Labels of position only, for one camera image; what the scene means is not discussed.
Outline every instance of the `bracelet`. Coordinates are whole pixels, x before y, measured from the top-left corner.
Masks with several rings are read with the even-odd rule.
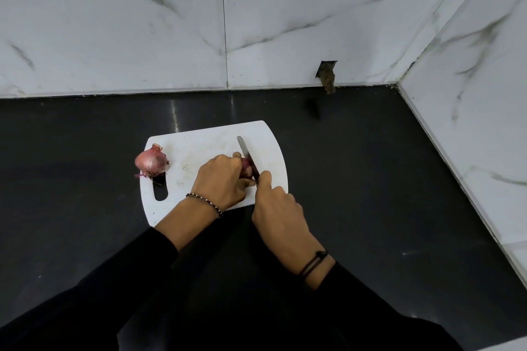
[[[215,206],[212,201],[209,201],[208,199],[206,199],[205,197],[201,197],[200,195],[197,195],[196,193],[187,193],[187,195],[185,197],[188,197],[188,196],[193,196],[193,197],[196,197],[196,198],[199,198],[200,200],[203,200],[204,202],[210,204],[210,206],[212,208],[214,208],[216,210],[216,212],[218,213],[218,218],[221,218],[221,216],[223,215],[223,211],[220,210],[217,206]]]
[[[305,281],[306,278],[309,276],[311,272],[313,272],[314,268],[319,266],[322,261],[324,261],[324,258],[326,258],[328,255],[328,251],[317,251],[315,253],[315,256],[311,261],[309,261],[306,266],[300,271],[298,274],[298,277],[302,279],[302,281]]]

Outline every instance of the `black sleeve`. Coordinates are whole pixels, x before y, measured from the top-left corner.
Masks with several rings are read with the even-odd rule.
[[[169,275],[177,256],[164,235],[148,229],[77,286],[0,328],[0,349],[117,349],[118,331]]]
[[[442,326],[399,314],[339,263],[324,278],[314,299],[352,349],[462,350]]]

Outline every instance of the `cutting board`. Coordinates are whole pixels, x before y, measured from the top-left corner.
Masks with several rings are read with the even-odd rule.
[[[152,136],[144,149],[151,148],[152,143],[163,147],[169,168],[166,173],[168,197],[163,201],[155,199],[150,179],[145,177],[139,179],[144,213],[151,226],[161,221],[179,201],[185,198],[194,184],[199,168],[204,163],[216,155],[225,154],[230,157],[235,151],[241,153],[236,136],[242,136],[245,140],[258,171],[260,173],[271,171],[273,187],[281,186],[286,192],[288,191],[284,156],[273,132],[264,121]],[[245,200],[231,209],[254,204],[255,193],[256,187],[247,188]]]

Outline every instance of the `knife blade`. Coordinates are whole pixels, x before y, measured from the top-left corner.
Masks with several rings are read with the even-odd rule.
[[[254,177],[254,180],[256,181],[256,184],[258,184],[260,173],[258,172],[258,169],[256,169],[256,165],[254,165],[254,161],[253,161],[253,158],[251,157],[251,153],[249,153],[249,149],[247,148],[247,145],[245,144],[243,137],[237,136],[236,139],[238,139],[238,144],[240,145],[243,156],[247,158],[247,160],[249,161],[249,165],[251,165],[251,168],[253,169],[253,177]]]

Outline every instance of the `person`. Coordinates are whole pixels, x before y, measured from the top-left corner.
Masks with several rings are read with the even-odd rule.
[[[77,286],[45,301],[0,329],[0,348],[118,349],[117,333],[167,279],[178,253],[218,216],[242,201],[256,183],[241,155],[218,155],[199,169],[191,193],[155,228],[88,274]],[[319,316],[350,349],[375,345],[405,350],[456,350],[438,324],[399,314],[336,262],[309,231],[302,207],[262,172],[252,216],[267,248],[292,274],[303,274]],[[368,333],[368,344],[357,344]]]

